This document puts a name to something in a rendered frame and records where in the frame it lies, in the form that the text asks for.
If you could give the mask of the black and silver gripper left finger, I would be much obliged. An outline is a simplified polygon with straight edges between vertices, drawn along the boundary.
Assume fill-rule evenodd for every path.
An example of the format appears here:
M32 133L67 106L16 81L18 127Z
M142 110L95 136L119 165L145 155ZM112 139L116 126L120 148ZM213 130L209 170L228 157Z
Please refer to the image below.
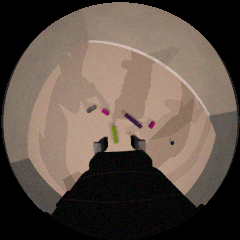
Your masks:
M98 142L93 143L94 146L94 154L97 152L104 152L108 148L108 137L103 137Z

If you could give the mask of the purple rod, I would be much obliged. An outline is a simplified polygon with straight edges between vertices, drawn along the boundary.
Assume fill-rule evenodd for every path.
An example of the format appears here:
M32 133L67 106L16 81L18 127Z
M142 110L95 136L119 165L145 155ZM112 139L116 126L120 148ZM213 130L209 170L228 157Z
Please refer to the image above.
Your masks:
M133 124L135 124L138 128L142 128L142 125L138 123L134 118L132 118L129 114L124 115L128 120L130 120Z

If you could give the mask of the small magenta block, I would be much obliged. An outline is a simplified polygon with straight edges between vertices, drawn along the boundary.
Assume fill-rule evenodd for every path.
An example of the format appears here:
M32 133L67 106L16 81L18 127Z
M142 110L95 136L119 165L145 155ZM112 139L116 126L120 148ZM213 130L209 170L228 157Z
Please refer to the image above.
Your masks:
M150 125L149 125L149 128L152 129L154 125L155 125L155 122L152 121L152 122L150 123Z
M108 116L108 114L109 114L109 112L107 112L107 111L104 110L104 109L103 109L101 112L104 113L104 114L107 115L107 116Z

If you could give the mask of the grey rod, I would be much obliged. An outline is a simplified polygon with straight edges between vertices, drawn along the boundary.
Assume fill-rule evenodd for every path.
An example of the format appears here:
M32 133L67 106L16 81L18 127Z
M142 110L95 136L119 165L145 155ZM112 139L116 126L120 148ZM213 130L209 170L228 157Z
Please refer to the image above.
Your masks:
M87 113L90 113L91 111L93 111L95 109L96 109L96 106L93 105L92 107L88 108L86 111L87 111Z

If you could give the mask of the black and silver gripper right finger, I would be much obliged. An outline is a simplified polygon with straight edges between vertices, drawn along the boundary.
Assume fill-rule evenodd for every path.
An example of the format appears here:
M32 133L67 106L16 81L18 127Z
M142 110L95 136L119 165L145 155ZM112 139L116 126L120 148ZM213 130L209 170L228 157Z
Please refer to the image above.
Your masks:
M131 135L131 146L135 150L143 150L146 153L146 140L139 139L135 135Z

